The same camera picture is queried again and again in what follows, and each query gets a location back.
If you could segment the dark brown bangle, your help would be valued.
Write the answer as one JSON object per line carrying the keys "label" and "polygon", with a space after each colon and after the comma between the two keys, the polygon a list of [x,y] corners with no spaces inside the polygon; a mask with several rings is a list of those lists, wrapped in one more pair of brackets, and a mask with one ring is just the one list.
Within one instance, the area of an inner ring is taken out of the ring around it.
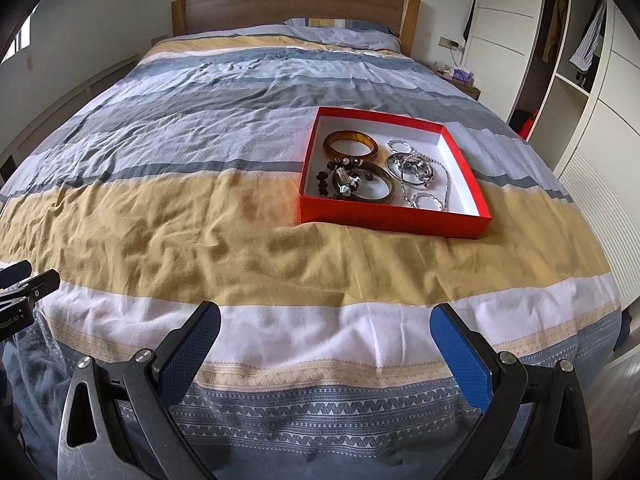
{"label": "dark brown bangle", "polygon": [[355,202],[389,204],[395,197],[394,181],[388,172],[373,162],[362,162],[347,169],[352,188],[348,198]]}

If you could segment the red jewelry box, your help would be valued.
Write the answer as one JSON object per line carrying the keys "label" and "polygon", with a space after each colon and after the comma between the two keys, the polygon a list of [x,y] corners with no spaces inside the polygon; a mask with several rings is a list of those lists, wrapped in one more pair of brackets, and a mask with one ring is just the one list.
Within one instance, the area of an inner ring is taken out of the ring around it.
{"label": "red jewelry box", "polygon": [[[389,204],[350,200],[347,169],[368,162],[362,158],[329,158],[323,140],[335,130],[357,130],[378,144],[370,160],[387,171],[391,154],[387,142],[404,140],[411,155],[424,158],[435,177],[427,188],[417,188],[393,178],[395,197]],[[447,128],[436,122],[406,116],[319,107],[307,146],[299,182],[299,218],[360,226],[371,230],[407,232],[444,237],[477,238],[491,220],[477,180]]]}

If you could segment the amber resin bangle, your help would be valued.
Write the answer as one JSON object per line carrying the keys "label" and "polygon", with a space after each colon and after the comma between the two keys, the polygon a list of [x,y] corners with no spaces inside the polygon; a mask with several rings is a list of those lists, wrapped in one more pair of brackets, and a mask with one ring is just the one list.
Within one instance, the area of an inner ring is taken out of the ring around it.
{"label": "amber resin bangle", "polygon": [[367,134],[357,130],[335,130],[323,140],[324,152],[329,158],[375,159],[378,156],[378,144]]}

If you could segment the silver twisted hoop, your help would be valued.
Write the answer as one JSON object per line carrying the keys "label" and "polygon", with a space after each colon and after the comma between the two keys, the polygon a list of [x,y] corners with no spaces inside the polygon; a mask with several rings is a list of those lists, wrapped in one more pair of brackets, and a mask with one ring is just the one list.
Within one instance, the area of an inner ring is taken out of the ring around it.
{"label": "silver twisted hoop", "polygon": [[411,154],[413,147],[404,140],[393,139],[387,142],[388,149],[393,153]]}

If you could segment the white radiator cover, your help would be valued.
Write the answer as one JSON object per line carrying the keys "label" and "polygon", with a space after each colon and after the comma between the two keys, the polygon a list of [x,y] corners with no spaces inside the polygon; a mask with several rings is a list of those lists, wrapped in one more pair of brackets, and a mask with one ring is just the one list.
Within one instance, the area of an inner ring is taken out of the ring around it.
{"label": "white radiator cover", "polygon": [[61,96],[33,119],[1,153],[1,184],[50,134],[93,98],[124,78],[138,64],[139,55],[107,67]]}

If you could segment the striped bed duvet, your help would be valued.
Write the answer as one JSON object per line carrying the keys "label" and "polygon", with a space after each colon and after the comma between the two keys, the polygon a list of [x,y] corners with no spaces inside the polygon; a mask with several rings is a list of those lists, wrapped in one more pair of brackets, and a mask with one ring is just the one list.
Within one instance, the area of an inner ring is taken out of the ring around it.
{"label": "striped bed duvet", "polygon": [[[322,106],[444,125],[487,202],[482,236],[300,222]],[[61,277],[1,347],[48,479],[79,358],[154,348],[205,300],[221,332],[171,413],[221,479],[434,477],[477,418],[435,304],[528,364],[570,360],[583,386],[620,333],[600,244],[503,120],[412,58],[286,25],[162,41],[52,133],[1,191],[1,261],[21,260]]]}

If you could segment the window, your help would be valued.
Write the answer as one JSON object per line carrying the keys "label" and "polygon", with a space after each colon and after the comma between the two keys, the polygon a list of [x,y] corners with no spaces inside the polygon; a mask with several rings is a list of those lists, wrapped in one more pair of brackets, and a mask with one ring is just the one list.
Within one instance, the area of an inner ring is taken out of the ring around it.
{"label": "window", "polygon": [[20,30],[17,32],[14,39],[9,45],[9,49],[6,51],[6,55],[2,58],[2,62],[6,62],[9,58],[16,55],[17,52],[24,50],[30,45],[30,37],[32,36],[32,14],[24,21]]}

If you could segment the red item in wardrobe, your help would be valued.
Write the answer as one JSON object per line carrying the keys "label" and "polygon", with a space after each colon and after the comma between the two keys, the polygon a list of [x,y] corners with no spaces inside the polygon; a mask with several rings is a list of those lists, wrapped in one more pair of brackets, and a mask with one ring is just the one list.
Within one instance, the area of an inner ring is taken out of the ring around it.
{"label": "red item in wardrobe", "polygon": [[535,113],[529,113],[526,112],[526,110],[516,110],[512,116],[510,125],[523,140],[527,140],[529,133],[533,129],[535,119]]}

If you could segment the wooden headboard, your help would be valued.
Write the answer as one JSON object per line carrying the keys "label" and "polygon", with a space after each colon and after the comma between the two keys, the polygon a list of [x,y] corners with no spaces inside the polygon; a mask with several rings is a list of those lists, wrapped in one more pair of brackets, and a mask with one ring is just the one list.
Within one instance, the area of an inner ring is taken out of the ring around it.
{"label": "wooden headboard", "polygon": [[412,53],[421,0],[176,0],[171,3],[175,36],[284,22],[290,18],[333,18],[375,22]]}

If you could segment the wooden nightstand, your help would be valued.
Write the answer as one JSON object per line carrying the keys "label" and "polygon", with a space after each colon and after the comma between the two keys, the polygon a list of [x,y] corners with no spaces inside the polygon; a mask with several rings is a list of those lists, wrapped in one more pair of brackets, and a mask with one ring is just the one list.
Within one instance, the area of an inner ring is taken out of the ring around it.
{"label": "wooden nightstand", "polygon": [[470,84],[469,82],[454,78],[453,76],[449,75],[446,72],[443,72],[442,70],[439,70],[438,68],[435,68],[435,74],[439,76],[440,79],[443,79],[444,81],[452,84],[454,87],[456,87],[458,90],[460,90],[473,100],[478,101],[480,99],[480,89],[476,88],[474,84]]}

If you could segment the purple tissue box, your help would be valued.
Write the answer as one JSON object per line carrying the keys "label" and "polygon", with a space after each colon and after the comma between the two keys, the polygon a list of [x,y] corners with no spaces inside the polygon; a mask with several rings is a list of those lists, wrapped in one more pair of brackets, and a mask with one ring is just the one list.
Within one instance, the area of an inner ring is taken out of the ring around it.
{"label": "purple tissue box", "polygon": [[451,70],[451,77],[464,84],[474,84],[474,75],[462,67],[454,67]]}

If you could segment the hanging striped shirt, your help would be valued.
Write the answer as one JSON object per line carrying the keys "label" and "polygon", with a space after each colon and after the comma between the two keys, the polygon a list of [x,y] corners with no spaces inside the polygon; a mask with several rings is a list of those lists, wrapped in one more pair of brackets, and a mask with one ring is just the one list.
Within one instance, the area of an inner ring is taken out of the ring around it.
{"label": "hanging striped shirt", "polygon": [[605,18],[605,9],[606,3],[602,1],[596,14],[594,14],[594,17],[590,21],[584,36],[582,36],[582,40],[580,40],[577,49],[570,57],[570,64],[572,64],[579,73],[587,73],[590,69],[594,52],[596,52],[602,23]]}

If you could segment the lavender pillow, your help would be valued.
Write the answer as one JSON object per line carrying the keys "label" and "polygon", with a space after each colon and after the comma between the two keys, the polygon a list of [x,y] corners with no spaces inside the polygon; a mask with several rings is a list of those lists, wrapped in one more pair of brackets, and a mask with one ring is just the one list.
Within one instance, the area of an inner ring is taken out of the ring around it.
{"label": "lavender pillow", "polygon": [[399,53],[400,41],[382,24],[339,18],[290,18],[284,24],[304,39],[360,50],[389,50]]}

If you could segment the white wardrobe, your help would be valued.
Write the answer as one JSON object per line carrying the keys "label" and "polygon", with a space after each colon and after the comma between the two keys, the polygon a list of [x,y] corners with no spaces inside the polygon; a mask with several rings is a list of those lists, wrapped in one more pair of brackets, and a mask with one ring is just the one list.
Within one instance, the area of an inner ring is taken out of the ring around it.
{"label": "white wardrobe", "polygon": [[[605,1],[587,73],[570,57]],[[574,198],[623,307],[639,298],[639,38],[614,0],[474,0],[464,65],[505,122],[535,113],[526,140]]]}

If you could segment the wall power outlet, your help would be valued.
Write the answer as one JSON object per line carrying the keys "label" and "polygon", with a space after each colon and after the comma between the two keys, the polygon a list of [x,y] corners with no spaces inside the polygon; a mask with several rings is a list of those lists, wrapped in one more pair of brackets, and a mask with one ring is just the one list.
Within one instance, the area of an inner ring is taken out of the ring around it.
{"label": "wall power outlet", "polygon": [[450,50],[457,50],[457,48],[459,47],[459,44],[457,43],[457,41],[454,41],[445,37],[439,38],[438,45],[439,47],[447,48]]}

